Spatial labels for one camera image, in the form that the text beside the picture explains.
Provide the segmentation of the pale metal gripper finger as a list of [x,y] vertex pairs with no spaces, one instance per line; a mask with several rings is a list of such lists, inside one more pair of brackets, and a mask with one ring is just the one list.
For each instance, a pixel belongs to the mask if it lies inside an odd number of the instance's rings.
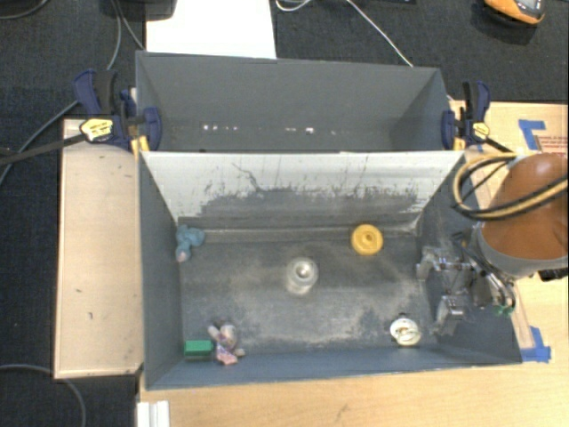
[[462,296],[444,295],[437,305],[433,332],[453,335],[466,315],[466,302]]
[[421,249],[421,259],[415,265],[417,279],[426,281],[431,275],[443,284],[451,284],[463,271],[463,262],[452,258],[443,248],[424,246]]

